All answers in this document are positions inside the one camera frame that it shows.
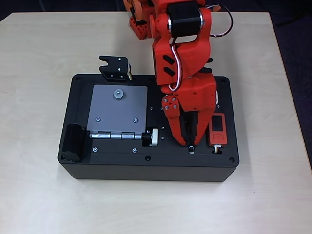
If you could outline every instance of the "gray metal plate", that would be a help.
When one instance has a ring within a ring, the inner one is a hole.
[[[114,97],[116,89],[123,90],[121,99]],[[87,130],[100,132],[145,132],[146,86],[94,85]]]

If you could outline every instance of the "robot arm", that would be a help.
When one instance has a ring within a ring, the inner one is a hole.
[[[216,81],[209,68],[211,9],[205,0],[124,0],[131,11],[130,26],[139,37],[154,38],[155,77],[165,94],[162,108],[173,137],[189,153],[204,136],[217,104]],[[197,35],[194,41],[176,43],[178,37]]]

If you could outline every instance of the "wooden table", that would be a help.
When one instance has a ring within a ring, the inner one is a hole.
[[[230,79],[240,165],[223,183],[73,179],[57,151],[70,82],[99,55],[152,74],[128,13],[18,13],[0,23],[0,233],[307,234],[312,177],[267,13],[233,13],[211,38]],[[226,14],[214,13],[214,32]]]

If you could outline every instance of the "black bracket with screws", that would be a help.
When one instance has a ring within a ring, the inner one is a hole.
[[[129,79],[128,58],[116,56],[100,56],[99,60],[107,62],[106,66],[99,67],[105,79],[110,82],[125,82]]]

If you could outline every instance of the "screw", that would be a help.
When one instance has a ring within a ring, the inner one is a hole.
[[[116,99],[121,99],[123,97],[123,90],[116,89],[113,94]]]

